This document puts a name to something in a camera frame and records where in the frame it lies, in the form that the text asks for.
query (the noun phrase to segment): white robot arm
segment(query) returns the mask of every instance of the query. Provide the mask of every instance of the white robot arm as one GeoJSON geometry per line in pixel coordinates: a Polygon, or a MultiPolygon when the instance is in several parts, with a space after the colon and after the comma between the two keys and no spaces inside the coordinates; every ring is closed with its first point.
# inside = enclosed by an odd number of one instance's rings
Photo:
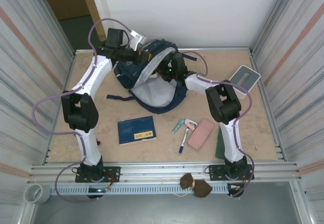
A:
{"type": "MultiPolygon", "coordinates": [[[[94,62],[95,62],[95,58],[93,57],[88,70],[83,75],[80,82],[75,87],[73,87],[72,90],[75,90],[82,85],[82,81],[84,81],[85,78],[90,74],[94,66],[94,62]]],[[[101,85],[105,76],[111,71],[111,69],[112,69],[111,59],[106,58],[105,56],[98,55],[96,69],[94,70],[94,73],[91,75],[88,82],[82,87],[81,90],[77,91],[76,94],[79,95],[88,94],[89,96],[91,96],[92,100],[94,100],[99,86],[101,85]]],[[[81,129],[75,129],[74,131],[82,135],[82,138],[84,139],[85,142],[87,157],[86,160],[84,161],[84,164],[89,166],[97,165],[101,159],[101,154],[99,153],[98,146],[97,146],[96,128],[90,129],[87,133],[81,129]]],[[[80,137],[77,135],[76,138],[79,143],[79,147],[83,156],[84,152],[83,152],[83,147],[82,147],[80,137]]]]}
{"type": "MultiPolygon", "coordinates": [[[[185,79],[185,84],[188,90],[196,91],[206,96],[206,89],[208,89],[209,87],[215,87],[216,85],[212,84],[211,82],[207,82],[209,80],[206,78],[203,77],[201,78],[203,80],[199,80],[196,74],[192,74],[185,79]]],[[[225,158],[231,163],[238,162],[244,156],[237,149],[234,141],[233,127],[235,127],[238,146],[239,148],[242,148],[241,140],[239,136],[239,130],[238,130],[238,121],[234,126],[235,119],[230,120],[228,124],[225,124],[223,122],[218,122],[222,130],[224,144],[225,144],[225,158]]]]}

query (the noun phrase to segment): white cup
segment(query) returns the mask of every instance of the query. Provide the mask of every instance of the white cup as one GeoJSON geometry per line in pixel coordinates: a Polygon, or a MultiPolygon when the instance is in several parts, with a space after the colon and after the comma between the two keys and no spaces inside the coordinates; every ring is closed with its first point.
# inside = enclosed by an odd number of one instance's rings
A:
{"type": "Polygon", "coordinates": [[[46,202],[51,195],[51,189],[47,185],[34,183],[26,188],[24,200],[30,204],[42,204],[46,202]]]}

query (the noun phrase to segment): white wall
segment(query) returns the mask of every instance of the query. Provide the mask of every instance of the white wall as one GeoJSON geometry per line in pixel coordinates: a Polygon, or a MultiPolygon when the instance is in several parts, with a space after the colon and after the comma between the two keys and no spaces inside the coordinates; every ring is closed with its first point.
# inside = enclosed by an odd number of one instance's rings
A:
{"type": "MultiPolygon", "coordinates": [[[[95,0],[101,18],[118,19],[149,39],[180,47],[250,47],[276,1],[95,0]]],[[[110,25],[104,23],[105,29],[110,25]]]]}

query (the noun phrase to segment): backpack strap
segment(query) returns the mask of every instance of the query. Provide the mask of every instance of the backpack strap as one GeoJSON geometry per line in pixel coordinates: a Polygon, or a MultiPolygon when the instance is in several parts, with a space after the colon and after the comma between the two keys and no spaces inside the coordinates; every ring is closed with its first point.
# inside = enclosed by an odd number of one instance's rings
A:
{"type": "Polygon", "coordinates": [[[187,59],[190,59],[190,60],[192,60],[192,61],[197,61],[197,58],[192,57],[192,56],[187,55],[187,54],[183,54],[183,53],[182,53],[182,57],[187,58],[187,59]]]}
{"type": "Polygon", "coordinates": [[[129,96],[129,97],[121,97],[121,96],[114,96],[114,95],[107,95],[107,99],[113,99],[113,100],[120,100],[120,101],[131,101],[134,100],[134,96],[129,96]]]}

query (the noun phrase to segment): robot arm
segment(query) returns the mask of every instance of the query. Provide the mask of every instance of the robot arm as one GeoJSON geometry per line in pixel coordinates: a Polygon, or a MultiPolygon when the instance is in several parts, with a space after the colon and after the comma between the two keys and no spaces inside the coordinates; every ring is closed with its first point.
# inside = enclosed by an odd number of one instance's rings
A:
{"type": "Polygon", "coordinates": [[[97,49],[97,62],[95,63],[95,57],[93,57],[80,82],[72,88],[72,90],[80,87],[81,89],[73,94],[61,97],[64,121],[69,124],[74,132],[78,133],[76,137],[82,155],[84,155],[84,152],[80,136],[85,143],[87,157],[80,165],[80,173],[85,178],[94,181],[100,180],[103,176],[103,161],[97,146],[95,128],[99,119],[94,104],[97,90],[117,61],[132,61],[139,64],[150,60],[149,53],[137,49],[138,44],[145,41],[145,37],[132,31],[131,35],[134,38],[130,43],[130,48],[126,48],[122,46],[123,33],[124,31],[120,29],[108,29],[108,39],[102,47],[97,49]]]}
{"type": "Polygon", "coordinates": [[[241,104],[233,87],[222,83],[215,84],[207,78],[188,71],[183,57],[179,54],[172,54],[167,57],[159,65],[157,72],[164,80],[175,79],[179,85],[185,85],[188,90],[199,92],[207,97],[211,115],[219,123],[223,134],[226,173],[231,179],[241,176],[248,168],[248,163],[246,156],[239,150],[242,148],[237,118],[241,104]],[[234,127],[237,145],[234,138],[234,127]]]}
{"type": "Polygon", "coordinates": [[[234,126],[235,119],[239,117],[241,104],[231,86],[215,85],[208,82],[210,80],[206,78],[200,78],[202,80],[199,80],[196,74],[188,76],[185,79],[186,87],[188,90],[199,92],[207,97],[211,114],[215,121],[219,123],[222,130],[225,144],[225,158],[231,163],[238,162],[244,155],[235,145],[233,127],[235,127],[237,143],[241,148],[238,121],[234,126]],[[226,96],[227,98],[222,101],[220,96],[226,96]]]}

